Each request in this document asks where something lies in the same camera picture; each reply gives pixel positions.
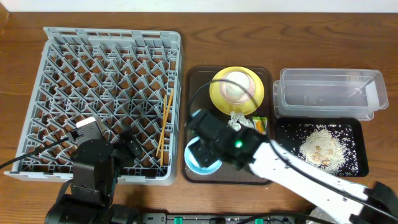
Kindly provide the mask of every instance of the clear plastic container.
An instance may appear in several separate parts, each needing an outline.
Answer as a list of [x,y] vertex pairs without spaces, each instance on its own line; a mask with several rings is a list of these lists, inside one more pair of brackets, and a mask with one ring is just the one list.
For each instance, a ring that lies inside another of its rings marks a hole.
[[388,107],[386,85],[377,70],[286,68],[274,88],[277,117],[369,120],[374,111]]

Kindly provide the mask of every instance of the dish rack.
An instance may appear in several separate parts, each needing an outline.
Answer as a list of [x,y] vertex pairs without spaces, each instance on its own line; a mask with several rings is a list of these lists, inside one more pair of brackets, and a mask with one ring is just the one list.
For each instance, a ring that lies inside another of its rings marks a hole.
[[[114,143],[131,127],[144,149],[125,167],[119,184],[170,185],[176,176],[182,83],[181,37],[177,32],[44,27],[45,43],[16,157],[55,142],[75,124],[96,115]],[[172,107],[165,127],[164,165],[156,149],[164,95]],[[64,182],[73,178],[66,141],[14,163],[6,175],[21,180]]]

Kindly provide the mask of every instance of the black tray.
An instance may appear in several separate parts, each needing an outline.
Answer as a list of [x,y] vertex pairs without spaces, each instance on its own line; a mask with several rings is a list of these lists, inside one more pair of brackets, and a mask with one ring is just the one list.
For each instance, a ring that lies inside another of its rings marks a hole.
[[[331,131],[334,136],[335,131],[343,130],[347,136],[340,136],[338,139],[349,138],[347,148],[351,152],[356,153],[358,160],[358,172],[352,173],[347,165],[344,165],[339,174],[339,177],[365,177],[369,173],[368,159],[366,158],[365,143],[363,140],[362,126],[357,119],[353,118],[280,118],[275,124],[275,138],[286,150],[292,154],[301,156],[299,153],[300,146],[303,144],[305,138],[315,130],[315,125],[326,125],[326,129]],[[346,164],[353,162],[353,158],[349,157]]]
[[[186,91],[186,102],[192,97],[192,95],[201,87],[202,85],[209,82],[213,77],[222,69],[226,67],[221,66],[198,66],[191,68],[187,73],[187,79],[184,83],[187,88]],[[264,100],[262,101],[259,109],[256,111],[256,116],[265,116],[268,119],[267,131],[273,130],[274,127],[274,111],[272,104],[272,76],[264,68],[261,67],[246,67],[256,73],[261,79],[264,85]],[[219,111],[216,106],[211,102],[209,89],[203,90],[192,103],[191,111],[193,113],[198,109],[208,109],[219,119],[227,123],[230,116]],[[185,133],[183,140],[183,150],[187,143],[193,138],[190,133]],[[248,172],[247,170],[236,170],[232,165],[223,163],[223,165],[213,174],[210,175],[198,175],[192,172],[185,164],[184,158],[182,156],[182,175],[189,181],[193,183],[207,183],[207,184],[252,184],[252,185],[265,185],[269,184],[270,181],[267,179],[262,179]]]

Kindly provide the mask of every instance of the green led light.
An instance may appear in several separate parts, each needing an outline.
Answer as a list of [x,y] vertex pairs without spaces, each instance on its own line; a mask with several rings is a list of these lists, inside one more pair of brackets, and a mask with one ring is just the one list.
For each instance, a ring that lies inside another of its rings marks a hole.
[[236,141],[235,142],[235,147],[236,148],[240,148],[240,147],[242,147],[243,146],[243,142],[242,141]]

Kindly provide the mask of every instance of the wooden table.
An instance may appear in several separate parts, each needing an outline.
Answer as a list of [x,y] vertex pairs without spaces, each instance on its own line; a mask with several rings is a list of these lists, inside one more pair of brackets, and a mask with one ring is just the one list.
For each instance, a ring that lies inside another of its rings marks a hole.
[[[283,68],[292,67],[380,70],[390,105],[362,122],[370,173],[349,180],[369,187],[378,180],[398,192],[397,14],[11,13],[0,43],[0,163],[16,153],[47,40],[43,26],[174,30],[182,35],[184,73],[196,65],[260,66],[278,80]],[[0,223],[43,223],[60,186],[1,174]],[[311,206],[278,184],[191,184],[180,169],[169,187],[119,185],[114,202],[169,213],[301,211]]]

